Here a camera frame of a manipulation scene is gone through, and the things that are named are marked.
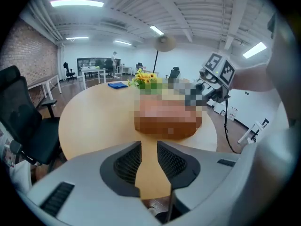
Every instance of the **black office chair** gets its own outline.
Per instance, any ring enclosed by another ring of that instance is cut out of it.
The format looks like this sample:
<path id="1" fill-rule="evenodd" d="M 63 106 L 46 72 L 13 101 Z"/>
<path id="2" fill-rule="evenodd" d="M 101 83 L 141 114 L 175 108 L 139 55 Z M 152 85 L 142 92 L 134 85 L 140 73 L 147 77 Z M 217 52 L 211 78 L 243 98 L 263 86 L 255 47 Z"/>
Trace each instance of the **black office chair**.
<path id="1" fill-rule="evenodd" d="M 180 74 L 179 67 L 174 67 L 170 71 L 169 78 L 176 79 L 176 78 L 178 78 L 179 74 Z"/>
<path id="2" fill-rule="evenodd" d="M 105 68 L 106 73 L 108 73 L 108 76 L 106 76 L 106 78 L 114 78 L 112 76 L 112 73 L 113 73 L 113 61 L 110 58 L 108 58 L 105 61 L 104 68 Z"/>
<path id="3" fill-rule="evenodd" d="M 10 144 L 12 153 L 22 156 L 30 164 L 53 163 L 59 153 L 59 117 L 54 117 L 51 106 L 56 100 L 42 103 L 47 106 L 51 118 L 42 119 L 32 104 L 26 79 L 16 66 L 0 71 L 0 121 L 13 137 Z"/>
<path id="4" fill-rule="evenodd" d="M 136 69 L 143 69 L 143 65 L 142 65 L 142 63 L 138 63 L 138 64 L 136 64 Z"/>
<path id="5" fill-rule="evenodd" d="M 68 77 L 67 80 L 75 79 L 76 77 L 73 77 L 75 75 L 75 72 L 72 72 L 73 69 L 70 69 L 69 71 L 68 63 L 65 62 L 63 66 L 66 69 L 66 76 Z"/>

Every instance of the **blue cloth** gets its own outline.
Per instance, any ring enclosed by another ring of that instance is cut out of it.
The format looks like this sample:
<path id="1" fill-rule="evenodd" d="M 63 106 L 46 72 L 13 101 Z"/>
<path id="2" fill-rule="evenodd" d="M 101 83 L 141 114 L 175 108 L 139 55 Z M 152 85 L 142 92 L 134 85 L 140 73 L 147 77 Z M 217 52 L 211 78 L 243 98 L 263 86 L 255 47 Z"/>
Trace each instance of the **blue cloth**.
<path id="1" fill-rule="evenodd" d="M 108 86 L 112 87 L 113 89 L 120 89 L 120 88 L 124 88 L 127 87 L 127 85 L 125 85 L 122 82 L 118 82 L 118 83 L 108 83 Z"/>

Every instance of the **cable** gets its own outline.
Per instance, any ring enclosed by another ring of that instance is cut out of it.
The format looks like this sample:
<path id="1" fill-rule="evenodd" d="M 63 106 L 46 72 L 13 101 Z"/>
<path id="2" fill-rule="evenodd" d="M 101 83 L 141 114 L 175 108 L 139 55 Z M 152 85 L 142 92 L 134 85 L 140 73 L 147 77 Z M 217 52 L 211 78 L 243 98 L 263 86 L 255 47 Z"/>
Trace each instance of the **cable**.
<path id="1" fill-rule="evenodd" d="M 227 142 L 229 144 L 229 147 L 231 148 L 232 152 L 237 153 L 236 151 L 234 151 L 234 149 L 231 147 L 230 142 L 229 142 L 229 138 L 228 138 L 228 129 L 227 129 L 227 110 L 228 110 L 228 100 L 226 100 L 226 113 L 225 113 L 225 123 L 224 123 L 224 128 L 225 128 L 225 134 L 226 134 L 226 139 Z"/>

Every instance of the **ceiling light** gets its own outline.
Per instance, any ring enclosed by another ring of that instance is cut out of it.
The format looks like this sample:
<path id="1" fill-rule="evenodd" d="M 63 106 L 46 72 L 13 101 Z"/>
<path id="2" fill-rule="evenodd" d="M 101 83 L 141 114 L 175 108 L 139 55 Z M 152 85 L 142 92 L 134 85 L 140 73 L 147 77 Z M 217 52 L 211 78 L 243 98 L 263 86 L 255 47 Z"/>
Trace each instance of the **ceiling light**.
<path id="1" fill-rule="evenodd" d="M 102 7 L 103 2 L 89 1 L 89 0 L 56 0 L 50 2 L 53 7 L 65 6 L 65 5 L 87 5 Z"/>
<path id="2" fill-rule="evenodd" d="M 267 48 L 267 46 L 265 46 L 262 42 L 260 42 L 259 44 L 255 45 L 253 48 L 251 48 L 249 51 L 245 52 L 243 54 L 243 56 L 245 58 L 252 57 L 253 55 L 265 50 L 266 48 Z"/>
<path id="3" fill-rule="evenodd" d="M 124 43 L 124 44 L 127 44 L 127 45 L 132 45 L 131 43 L 125 43 L 125 42 L 118 41 L 118 40 L 115 40 L 114 42 L 117 42 L 117 43 Z"/>
<path id="4" fill-rule="evenodd" d="M 164 33 L 163 32 L 161 32 L 158 28 L 156 28 L 155 26 L 150 26 L 150 28 L 153 30 L 153 31 L 155 31 L 157 34 L 159 34 L 159 35 L 163 35 Z"/>
<path id="5" fill-rule="evenodd" d="M 74 37 L 74 38 L 66 38 L 67 40 L 77 40 L 77 39 L 88 39 L 89 37 Z"/>

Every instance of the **table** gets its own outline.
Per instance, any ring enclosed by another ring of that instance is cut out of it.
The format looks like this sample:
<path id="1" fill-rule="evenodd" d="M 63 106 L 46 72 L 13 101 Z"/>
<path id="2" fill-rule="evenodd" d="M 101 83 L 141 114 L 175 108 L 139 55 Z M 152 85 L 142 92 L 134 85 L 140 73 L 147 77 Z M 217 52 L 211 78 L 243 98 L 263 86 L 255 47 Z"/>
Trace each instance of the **table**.
<path id="1" fill-rule="evenodd" d="M 53 100 L 53 97 L 52 97 L 52 94 L 51 94 L 51 90 L 50 90 L 50 86 L 49 86 L 49 82 L 51 80 L 53 80 L 55 77 L 56 77 L 58 89 L 59 89 L 60 93 L 62 93 L 61 85 L 60 85 L 60 80 L 58 78 L 58 74 L 53 74 L 53 75 L 49 75 L 49 76 L 45 76 L 43 78 L 40 78 L 40 79 L 34 81 L 33 83 L 31 83 L 30 85 L 28 85 L 28 89 L 32 89 L 34 87 L 37 87 L 37 86 L 41 85 L 42 88 L 43 88 L 44 96 L 45 96 L 45 98 L 47 98 L 47 94 L 46 94 L 46 91 L 45 91 L 45 88 L 44 88 L 44 85 L 46 85 L 49 97 L 50 97 L 51 100 Z"/>
<path id="2" fill-rule="evenodd" d="M 170 183 L 157 160 L 157 140 L 134 129 L 136 87 L 113 89 L 95 85 L 77 94 L 64 108 L 59 123 L 59 139 L 66 159 L 131 141 L 142 142 L 142 163 L 135 186 L 142 199 L 170 195 Z M 213 122 L 202 112 L 202 126 L 182 140 L 181 145 L 216 151 L 217 135 Z"/>
<path id="3" fill-rule="evenodd" d="M 86 80 L 85 80 L 85 73 L 91 73 L 91 72 L 98 72 L 98 83 L 100 83 L 100 77 L 99 77 L 99 72 L 103 72 L 103 82 L 106 83 L 106 79 L 105 79 L 105 69 L 95 69 L 95 66 L 91 66 L 91 67 L 83 67 L 81 72 L 82 72 L 82 77 L 83 77 L 83 81 L 84 81 L 84 88 L 86 88 Z"/>
<path id="4" fill-rule="evenodd" d="M 153 73 L 153 71 L 149 71 L 149 70 L 142 70 L 141 72 L 147 72 L 147 73 Z"/>
<path id="5" fill-rule="evenodd" d="M 123 68 L 127 68 L 128 72 L 130 72 L 130 74 L 132 74 L 132 67 L 129 66 L 119 66 L 119 72 L 121 73 L 121 75 L 123 74 Z"/>

